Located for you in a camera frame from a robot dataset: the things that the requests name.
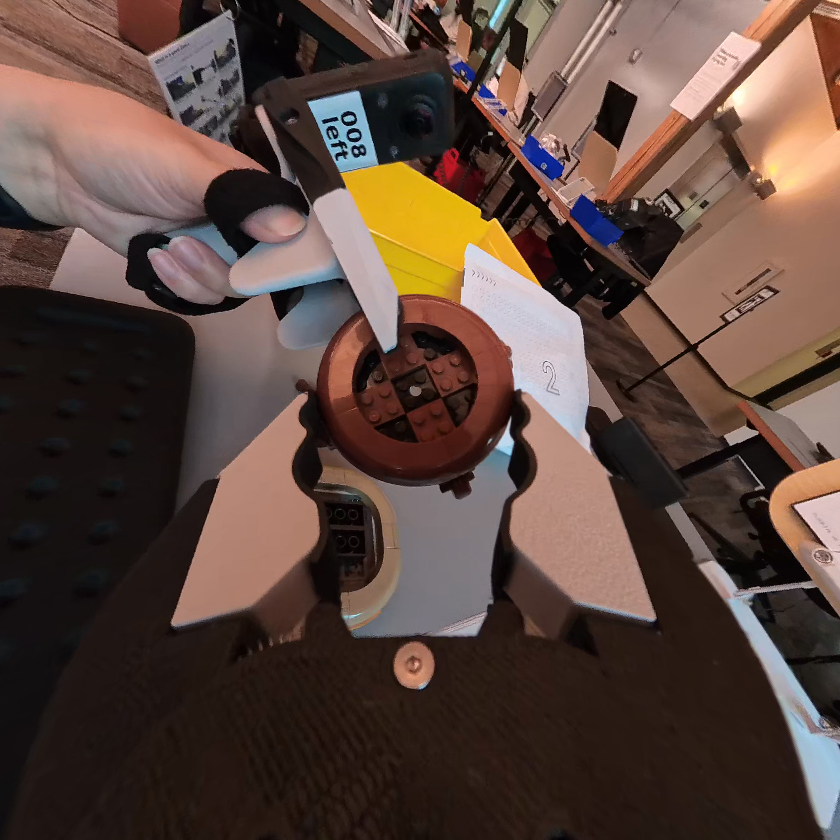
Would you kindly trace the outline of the black monitor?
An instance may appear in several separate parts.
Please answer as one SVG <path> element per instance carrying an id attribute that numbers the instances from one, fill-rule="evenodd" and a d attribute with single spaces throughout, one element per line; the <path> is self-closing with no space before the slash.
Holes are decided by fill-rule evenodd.
<path id="1" fill-rule="evenodd" d="M 620 150 L 637 105 L 637 94 L 614 80 L 605 87 L 602 105 L 596 114 L 593 131 L 616 150 Z"/>

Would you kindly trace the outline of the red bag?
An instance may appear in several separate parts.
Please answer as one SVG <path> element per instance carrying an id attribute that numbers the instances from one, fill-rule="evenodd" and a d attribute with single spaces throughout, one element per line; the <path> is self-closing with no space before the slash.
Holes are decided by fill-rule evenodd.
<path id="1" fill-rule="evenodd" d="M 474 204 L 485 187 L 486 177 L 470 158 L 461 156 L 456 148 L 450 148 L 437 163 L 434 180 L 443 188 Z"/>

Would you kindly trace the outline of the person's left hand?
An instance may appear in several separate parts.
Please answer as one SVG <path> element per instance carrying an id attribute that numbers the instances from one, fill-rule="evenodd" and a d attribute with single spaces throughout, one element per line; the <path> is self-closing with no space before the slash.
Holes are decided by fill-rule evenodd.
<path id="1" fill-rule="evenodd" d="M 253 171 L 259 176 L 229 176 Z M 212 184 L 270 184 L 260 164 L 122 94 L 1 68 L 1 182 L 20 213 L 128 256 L 141 235 L 207 219 Z"/>

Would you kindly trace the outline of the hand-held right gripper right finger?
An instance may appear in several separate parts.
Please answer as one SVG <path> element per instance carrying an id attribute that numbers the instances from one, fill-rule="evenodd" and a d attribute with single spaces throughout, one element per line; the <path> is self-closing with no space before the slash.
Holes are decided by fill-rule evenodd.
<path id="1" fill-rule="evenodd" d="M 539 635 L 567 637 L 585 616 L 654 627 L 657 616 L 607 470 L 530 394 L 517 391 L 496 597 Z"/>

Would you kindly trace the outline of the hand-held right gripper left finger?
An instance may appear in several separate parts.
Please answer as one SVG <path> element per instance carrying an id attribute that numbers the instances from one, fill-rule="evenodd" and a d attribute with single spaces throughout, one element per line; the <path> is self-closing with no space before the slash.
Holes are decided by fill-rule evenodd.
<path id="1" fill-rule="evenodd" d="M 245 619 L 269 637 L 315 605 L 341 605 L 329 546 L 317 397 L 297 396 L 217 478 L 172 615 L 172 628 Z"/>

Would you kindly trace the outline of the black stanchion pole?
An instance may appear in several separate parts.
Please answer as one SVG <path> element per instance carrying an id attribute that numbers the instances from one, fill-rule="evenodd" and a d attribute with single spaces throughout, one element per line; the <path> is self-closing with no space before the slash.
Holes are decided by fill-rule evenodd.
<path id="1" fill-rule="evenodd" d="M 635 396 L 633 396 L 633 391 L 636 390 L 641 385 L 647 383 L 648 381 L 652 380 L 656 377 L 659 373 L 665 372 L 669 367 L 671 367 L 674 363 L 678 361 L 682 361 L 685 358 L 691 357 L 698 361 L 700 366 L 707 372 L 707 374 L 718 384 L 718 386 L 723 389 L 724 391 L 735 395 L 742 400 L 752 400 L 753 398 L 749 395 L 743 394 L 740 390 L 735 388 L 734 386 L 727 383 L 717 372 L 717 370 L 711 365 L 710 362 L 699 352 L 700 346 L 709 341 L 711 338 L 717 336 L 720 332 L 728 327 L 732 326 L 736 321 L 738 321 L 741 316 L 736 316 L 732 320 L 727 320 L 724 318 L 722 323 L 711 330 L 707 335 L 704 335 L 702 338 L 697 339 L 695 341 L 690 341 L 687 339 L 685 334 L 676 327 L 672 321 L 666 317 L 666 315 L 659 309 L 653 308 L 651 311 L 644 310 L 641 313 L 636 314 L 623 314 L 623 320 L 625 323 L 630 327 L 631 330 L 636 334 L 642 344 L 647 349 L 651 355 L 654 355 L 654 347 L 653 345 L 659 341 L 661 342 L 664 335 L 668 335 L 672 340 L 680 342 L 680 350 L 679 352 L 673 354 L 669 357 L 666 361 L 658 364 L 653 370 L 649 371 L 645 375 L 638 377 L 636 380 L 633 380 L 629 383 L 625 382 L 624 379 L 621 377 L 616 379 L 616 386 L 620 393 L 622 393 L 626 398 L 630 400 L 635 400 Z"/>

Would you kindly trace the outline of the black box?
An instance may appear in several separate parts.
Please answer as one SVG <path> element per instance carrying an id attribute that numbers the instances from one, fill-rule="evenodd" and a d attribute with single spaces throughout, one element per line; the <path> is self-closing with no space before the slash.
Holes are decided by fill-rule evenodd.
<path id="1" fill-rule="evenodd" d="M 634 488 L 649 508 L 666 508 L 688 498 L 684 481 L 632 418 L 612 421 L 601 408 L 590 406 L 585 430 L 594 457 Z"/>

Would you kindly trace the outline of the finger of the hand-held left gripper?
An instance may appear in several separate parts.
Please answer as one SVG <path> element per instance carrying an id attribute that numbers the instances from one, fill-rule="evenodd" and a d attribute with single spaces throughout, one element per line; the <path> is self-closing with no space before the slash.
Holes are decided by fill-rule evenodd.
<path id="1" fill-rule="evenodd" d="M 332 190 L 314 200 L 313 211 L 378 344 L 384 352 L 393 351 L 400 297 L 352 195 L 346 189 Z"/>
<path id="2" fill-rule="evenodd" d="M 330 280 L 291 291 L 287 312 L 277 326 L 286 350 L 324 347 L 361 308 L 345 280 Z"/>

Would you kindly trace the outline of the white printed paper bag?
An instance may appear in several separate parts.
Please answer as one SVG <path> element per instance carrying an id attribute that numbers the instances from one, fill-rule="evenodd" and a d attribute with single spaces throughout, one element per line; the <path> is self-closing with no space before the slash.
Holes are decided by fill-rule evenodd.
<path id="1" fill-rule="evenodd" d="M 590 407 L 580 317 L 538 283 L 476 245 L 467 245 L 461 305 L 511 351 L 516 389 L 530 394 L 576 441 L 591 450 Z"/>

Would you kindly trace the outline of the white wall notice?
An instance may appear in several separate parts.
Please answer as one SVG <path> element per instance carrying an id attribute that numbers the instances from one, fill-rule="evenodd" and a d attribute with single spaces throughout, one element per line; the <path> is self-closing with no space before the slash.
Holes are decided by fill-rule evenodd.
<path id="1" fill-rule="evenodd" d="M 731 32 L 679 91 L 671 109 L 688 120 L 697 119 L 760 47 L 759 41 Z"/>

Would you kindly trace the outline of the photo info sign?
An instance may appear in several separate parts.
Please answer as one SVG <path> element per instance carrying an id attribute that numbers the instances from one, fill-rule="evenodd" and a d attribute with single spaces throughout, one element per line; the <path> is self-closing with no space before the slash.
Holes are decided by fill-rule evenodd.
<path id="1" fill-rule="evenodd" d="M 231 12 L 151 53 L 148 62 L 173 120 L 231 145 L 230 133 L 246 103 Z"/>

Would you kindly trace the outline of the cardboard box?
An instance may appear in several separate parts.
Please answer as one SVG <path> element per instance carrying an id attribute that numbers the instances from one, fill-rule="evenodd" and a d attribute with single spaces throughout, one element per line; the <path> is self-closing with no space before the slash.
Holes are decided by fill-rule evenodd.
<path id="1" fill-rule="evenodd" d="M 606 190 L 616 164 L 617 148 L 595 130 L 583 147 L 576 174 L 594 188 L 595 197 Z"/>

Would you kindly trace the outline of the grey desk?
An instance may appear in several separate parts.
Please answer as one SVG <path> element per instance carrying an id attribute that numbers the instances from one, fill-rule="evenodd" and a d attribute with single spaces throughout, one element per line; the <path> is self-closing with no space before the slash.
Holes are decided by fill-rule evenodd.
<path id="1" fill-rule="evenodd" d="M 124 279 L 125 259 L 76 231 L 50 283 L 53 291 L 154 309 Z M 322 348 L 289 351 L 261 297 L 224 313 L 186 318 L 196 340 L 176 507 L 217 476 L 313 381 Z M 396 514 L 402 570 L 379 615 L 360 636 L 474 636 L 490 601 L 490 567 L 505 499 L 514 491 L 509 456 L 483 461 L 471 494 L 455 500 L 435 487 L 380 484 Z"/>

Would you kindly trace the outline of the blue plastic bin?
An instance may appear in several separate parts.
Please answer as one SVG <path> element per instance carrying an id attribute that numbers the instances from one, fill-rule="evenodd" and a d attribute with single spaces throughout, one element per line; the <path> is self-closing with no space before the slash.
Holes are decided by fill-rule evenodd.
<path id="1" fill-rule="evenodd" d="M 613 245 L 623 236 L 622 229 L 605 217 L 585 194 L 576 198 L 570 210 L 570 218 L 602 246 Z"/>
<path id="2" fill-rule="evenodd" d="M 521 153 L 527 162 L 547 179 L 555 181 L 564 175 L 564 162 L 546 151 L 532 134 L 526 136 Z"/>

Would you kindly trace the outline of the black equipment bag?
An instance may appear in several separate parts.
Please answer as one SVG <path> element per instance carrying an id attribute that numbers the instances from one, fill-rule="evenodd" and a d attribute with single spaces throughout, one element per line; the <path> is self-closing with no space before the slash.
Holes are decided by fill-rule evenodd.
<path id="1" fill-rule="evenodd" d="M 598 211 L 620 231 L 618 247 L 649 279 L 654 279 L 684 230 L 657 204 L 643 197 L 627 198 L 616 203 L 595 201 Z"/>

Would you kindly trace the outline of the yellow plastic bin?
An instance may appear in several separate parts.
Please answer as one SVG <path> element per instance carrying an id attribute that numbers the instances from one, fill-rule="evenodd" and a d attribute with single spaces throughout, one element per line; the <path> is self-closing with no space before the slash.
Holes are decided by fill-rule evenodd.
<path id="1" fill-rule="evenodd" d="M 460 302 L 465 253 L 475 245 L 538 280 L 501 224 L 405 163 L 343 174 L 401 296 Z"/>

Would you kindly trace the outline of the long wooden workbench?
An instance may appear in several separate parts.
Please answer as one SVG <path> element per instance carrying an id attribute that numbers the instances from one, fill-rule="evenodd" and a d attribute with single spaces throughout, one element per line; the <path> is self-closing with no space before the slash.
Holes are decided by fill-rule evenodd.
<path id="1" fill-rule="evenodd" d="M 540 169 L 532 165 L 529 159 L 522 153 L 522 144 L 518 142 L 519 131 L 507 119 L 499 116 L 490 107 L 488 100 L 474 93 L 471 96 L 472 105 L 488 121 L 491 128 L 505 141 L 508 156 L 515 159 L 517 165 L 526 173 L 520 176 L 517 183 L 520 184 L 522 194 L 531 197 L 534 206 L 540 211 L 547 212 L 546 223 L 551 228 L 556 228 L 559 221 L 570 224 L 588 247 L 598 253 L 602 260 L 613 266 L 612 271 L 616 274 L 630 278 L 632 281 L 649 286 L 652 280 L 638 267 L 636 263 L 626 257 L 617 244 L 603 245 L 593 238 L 571 215 L 571 209 L 564 205 L 558 192 L 553 188 Z"/>

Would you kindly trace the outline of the round wooden table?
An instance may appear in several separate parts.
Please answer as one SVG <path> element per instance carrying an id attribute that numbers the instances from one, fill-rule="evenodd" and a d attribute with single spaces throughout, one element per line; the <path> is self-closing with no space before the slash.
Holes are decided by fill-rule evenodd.
<path id="1" fill-rule="evenodd" d="M 839 614 L 838 551 L 825 546 L 795 507 L 838 491 L 839 460 L 835 458 L 794 472 L 782 480 L 770 498 L 770 519 L 775 531 L 836 614 Z"/>

